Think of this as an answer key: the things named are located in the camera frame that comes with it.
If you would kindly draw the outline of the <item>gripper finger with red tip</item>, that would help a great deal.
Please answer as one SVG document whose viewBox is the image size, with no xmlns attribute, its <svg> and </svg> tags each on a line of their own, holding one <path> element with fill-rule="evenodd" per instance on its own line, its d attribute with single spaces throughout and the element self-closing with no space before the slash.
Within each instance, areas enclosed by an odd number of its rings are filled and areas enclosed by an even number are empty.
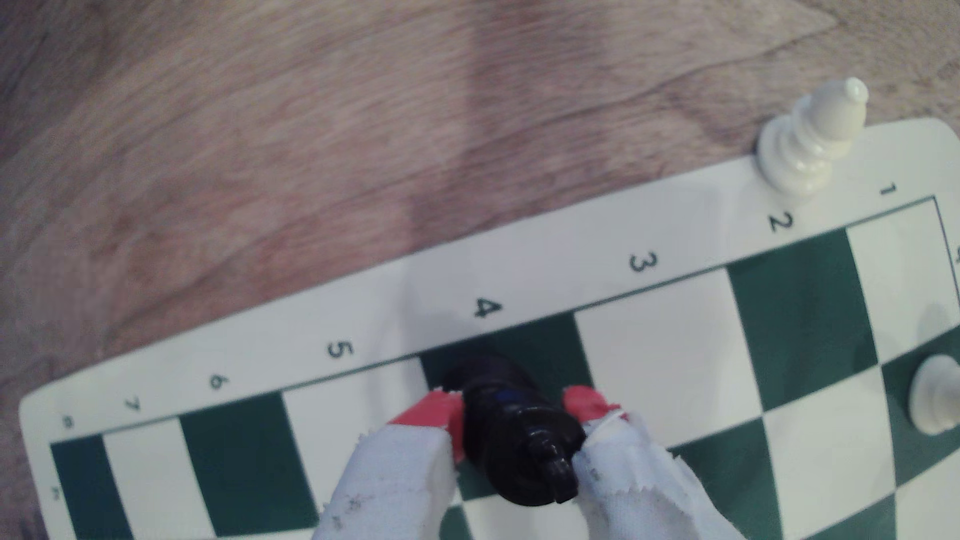
<svg viewBox="0 0 960 540">
<path fill-rule="evenodd" d="M 464 400 L 436 389 L 362 437 L 313 539 L 438 539 L 464 459 Z"/>
<path fill-rule="evenodd" d="M 565 388 L 562 406 L 585 433 L 571 463 L 589 539 L 743 538 L 640 415 L 586 385 Z"/>
</svg>

